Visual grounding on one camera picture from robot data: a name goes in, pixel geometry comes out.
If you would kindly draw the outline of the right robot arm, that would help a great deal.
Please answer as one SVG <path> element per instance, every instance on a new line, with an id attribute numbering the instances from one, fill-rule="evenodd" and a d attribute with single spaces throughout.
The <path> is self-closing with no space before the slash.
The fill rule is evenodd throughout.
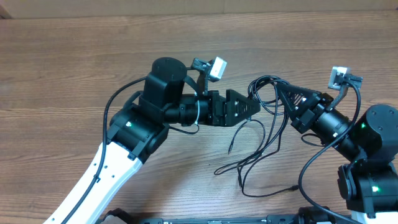
<path id="1" fill-rule="evenodd" d="M 324 149 L 332 147 L 348 160 L 339 167 L 337 182 L 353 222 L 387 223 L 397 217 L 397 171 L 392 164 L 397 154 L 397 110 L 373 105 L 349 119 L 335 108 L 348 88 L 359 91 L 344 82 L 333 98 L 299 86 L 277 85 L 291 125 L 302 134 L 313 131 Z"/>

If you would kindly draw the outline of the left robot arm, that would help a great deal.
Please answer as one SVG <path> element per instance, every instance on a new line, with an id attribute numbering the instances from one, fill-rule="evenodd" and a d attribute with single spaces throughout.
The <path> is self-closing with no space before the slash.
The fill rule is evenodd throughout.
<path id="1" fill-rule="evenodd" d="M 118 190 L 167 139 L 175 124 L 231 127 L 260 110 L 259 103 L 234 91 L 225 96 L 208 89 L 221 79 L 226 62 L 195 59 L 191 69 L 183 62 L 162 57 L 142 78 L 135 92 L 112 118 L 103 118 L 103 137 L 91 164 L 49 223 L 94 223 Z"/>

